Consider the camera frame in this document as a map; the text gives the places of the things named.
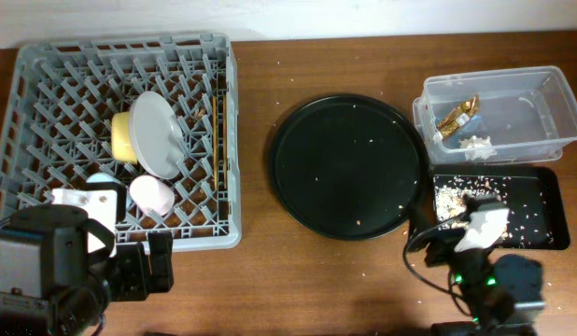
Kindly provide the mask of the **food scraps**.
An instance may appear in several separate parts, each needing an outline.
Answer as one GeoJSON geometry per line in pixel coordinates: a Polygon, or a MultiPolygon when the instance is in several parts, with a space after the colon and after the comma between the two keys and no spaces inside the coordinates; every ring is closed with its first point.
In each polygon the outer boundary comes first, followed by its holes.
{"type": "Polygon", "coordinates": [[[467,229],[469,219],[464,218],[466,206],[463,198],[465,196],[496,195],[501,200],[500,191],[483,176],[465,178],[455,176],[447,178],[443,185],[438,185],[438,179],[435,183],[435,211],[438,221],[445,222],[451,229],[467,229]]]}

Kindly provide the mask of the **pink plastic cup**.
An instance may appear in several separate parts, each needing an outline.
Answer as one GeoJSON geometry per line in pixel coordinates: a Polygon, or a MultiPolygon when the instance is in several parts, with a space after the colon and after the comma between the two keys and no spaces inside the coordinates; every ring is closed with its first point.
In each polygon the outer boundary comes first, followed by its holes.
{"type": "Polygon", "coordinates": [[[164,217],[175,204],[174,192],[152,175],[140,175],[129,187],[132,200],[146,215],[151,212],[164,217]]]}

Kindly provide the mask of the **blue plastic cup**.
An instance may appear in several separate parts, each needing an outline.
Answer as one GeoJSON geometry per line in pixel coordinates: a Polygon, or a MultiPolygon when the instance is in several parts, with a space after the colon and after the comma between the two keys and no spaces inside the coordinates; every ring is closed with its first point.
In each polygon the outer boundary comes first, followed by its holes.
{"type": "Polygon", "coordinates": [[[107,173],[95,173],[93,175],[90,175],[86,180],[86,187],[87,189],[94,188],[97,184],[104,184],[104,183],[116,183],[117,185],[124,187],[126,190],[126,197],[125,197],[126,207],[131,206],[132,199],[128,187],[113,175],[109,175],[107,173]]]}

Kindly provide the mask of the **white tissue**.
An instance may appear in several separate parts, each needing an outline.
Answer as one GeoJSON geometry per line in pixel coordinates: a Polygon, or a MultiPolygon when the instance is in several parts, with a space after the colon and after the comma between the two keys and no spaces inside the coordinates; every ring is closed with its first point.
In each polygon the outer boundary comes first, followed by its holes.
{"type": "Polygon", "coordinates": [[[464,156],[467,161],[485,161],[498,154],[489,136],[482,138],[473,135],[468,139],[460,140],[459,148],[465,150],[464,156]]]}

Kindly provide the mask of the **yellow bowl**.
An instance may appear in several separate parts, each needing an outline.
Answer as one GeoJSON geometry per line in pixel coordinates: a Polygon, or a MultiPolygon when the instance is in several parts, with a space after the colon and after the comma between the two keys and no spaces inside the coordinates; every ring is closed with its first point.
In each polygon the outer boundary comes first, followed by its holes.
{"type": "Polygon", "coordinates": [[[120,112],[111,121],[112,156],[116,161],[137,164],[137,158],[131,143],[129,112],[120,112]]]}

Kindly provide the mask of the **grey plate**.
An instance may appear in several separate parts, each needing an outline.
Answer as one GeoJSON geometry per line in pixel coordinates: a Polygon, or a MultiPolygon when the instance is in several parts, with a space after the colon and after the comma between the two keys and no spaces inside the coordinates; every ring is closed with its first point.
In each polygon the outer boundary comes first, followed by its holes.
{"type": "Polygon", "coordinates": [[[131,145],[144,170],[161,179],[172,179],[185,160],[183,133],[173,108],[154,91],[141,93],[130,107],[131,145]]]}

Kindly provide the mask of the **wrapper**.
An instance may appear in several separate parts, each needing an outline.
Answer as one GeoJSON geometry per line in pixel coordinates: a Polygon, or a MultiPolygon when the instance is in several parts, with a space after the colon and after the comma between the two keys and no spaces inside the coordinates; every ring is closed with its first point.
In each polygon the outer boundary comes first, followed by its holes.
{"type": "Polygon", "coordinates": [[[480,100],[477,95],[453,108],[436,126],[436,135],[440,140],[451,136],[465,126],[479,111],[480,100]]]}

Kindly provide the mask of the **wooden chopstick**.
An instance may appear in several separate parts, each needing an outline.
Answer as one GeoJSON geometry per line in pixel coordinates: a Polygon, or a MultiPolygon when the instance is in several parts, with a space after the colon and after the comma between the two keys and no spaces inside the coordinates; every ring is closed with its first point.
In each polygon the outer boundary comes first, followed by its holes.
{"type": "Polygon", "coordinates": [[[214,187],[215,191],[218,192],[218,99],[216,95],[212,97],[212,108],[213,108],[213,164],[214,164],[214,187]]]}
{"type": "Polygon", "coordinates": [[[223,187],[228,190],[228,157],[227,157],[227,94],[222,97],[222,159],[223,187]]]}

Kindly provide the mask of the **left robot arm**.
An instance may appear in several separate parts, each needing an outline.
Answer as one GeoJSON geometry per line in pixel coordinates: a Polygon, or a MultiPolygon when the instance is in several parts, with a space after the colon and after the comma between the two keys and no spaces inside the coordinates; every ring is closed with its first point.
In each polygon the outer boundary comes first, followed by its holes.
{"type": "Polygon", "coordinates": [[[0,220],[0,335],[102,330],[108,305],[174,284],[173,237],[117,248],[114,234],[72,205],[27,207],[0,220]]]}

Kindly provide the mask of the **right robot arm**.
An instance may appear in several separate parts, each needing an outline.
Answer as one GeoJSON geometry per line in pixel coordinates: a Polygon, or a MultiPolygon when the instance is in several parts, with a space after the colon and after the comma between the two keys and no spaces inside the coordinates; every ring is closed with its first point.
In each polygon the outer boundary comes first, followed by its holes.
{"type": "Polygon", "coordinates": [[[533,259],[505,255],[492,262],[488,248],[457,252],[462,229],[432,228],[408,239],[402,258],[408,270],[408,254],[423,250],[428,267],[447,266],[447,286],[438,286],[416,271],[414,276],[453,300],[468,321],[435,323],[431,335],[535,335],[536,317],[543,311],[543,268],[533,259]]]}

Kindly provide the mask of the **grey dishwasher rack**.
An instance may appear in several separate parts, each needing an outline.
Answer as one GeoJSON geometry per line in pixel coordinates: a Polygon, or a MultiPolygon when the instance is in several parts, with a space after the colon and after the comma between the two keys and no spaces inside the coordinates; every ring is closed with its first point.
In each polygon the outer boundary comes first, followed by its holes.
{"type": "Polygon", "coordinates": [[[95,173],[124,184],[143,174],[116,161],[111,121],[145,91],[176,114],[185,160],[167,184],[164,216],[136,204],[115,225],[117,245],[173,236],[176,252],[232,248],[242,237],[238,162],[238,74],[223,34],[44,42],[22,47],[0,135],[0,219],[50,203],[57,188],[83,189],[95,173]],[[222,97],[227,94],[228,190],[223,187],[222,97]],[[218,192],[214,187],[212,97],[218,99],[218,192]]]}

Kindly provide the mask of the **black rectangular tray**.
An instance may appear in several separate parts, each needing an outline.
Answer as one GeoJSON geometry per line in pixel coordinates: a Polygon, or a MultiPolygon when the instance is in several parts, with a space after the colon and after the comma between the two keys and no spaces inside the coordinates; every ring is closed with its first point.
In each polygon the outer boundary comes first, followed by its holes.
{"type": "Polygon", "coordinates": [[[435,180],[443,185],[455,176],[489,179],[510,209],[506,237],[495,243],[500,248],[565,250],[570,233],[556,174],[545,167],[514,165],[439,165],[435,180]]]}

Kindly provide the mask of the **clear plastic bin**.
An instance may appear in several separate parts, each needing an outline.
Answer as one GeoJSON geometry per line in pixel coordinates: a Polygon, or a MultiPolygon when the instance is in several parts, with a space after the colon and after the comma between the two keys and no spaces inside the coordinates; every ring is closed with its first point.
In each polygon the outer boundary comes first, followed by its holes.
{"type": "Polygon", "coordinates": [[[555,161],[564,146],[577,141],[577,100],[555,66],[429,77],[413,102],[413,116],[435,165],[555,161]],[[475,95],[480,100],[478,113],[440,140],[437,124],[475,95]],[[467,161],[459,141],[473,135],[489,136],[498,154],[485,161],[467,161]]]}

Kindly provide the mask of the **round black tray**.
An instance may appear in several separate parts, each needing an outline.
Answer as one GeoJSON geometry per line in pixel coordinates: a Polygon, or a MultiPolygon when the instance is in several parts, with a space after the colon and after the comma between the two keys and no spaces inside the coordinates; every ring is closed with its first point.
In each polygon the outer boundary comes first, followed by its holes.
{"type": "Polygon", "coordinates": [[[412,122],[368,96],[336,94],[297,108],[268,152],[271,185],[307,229],[344,241],[396,230],[424,201],[429,157],[412,122]]]}

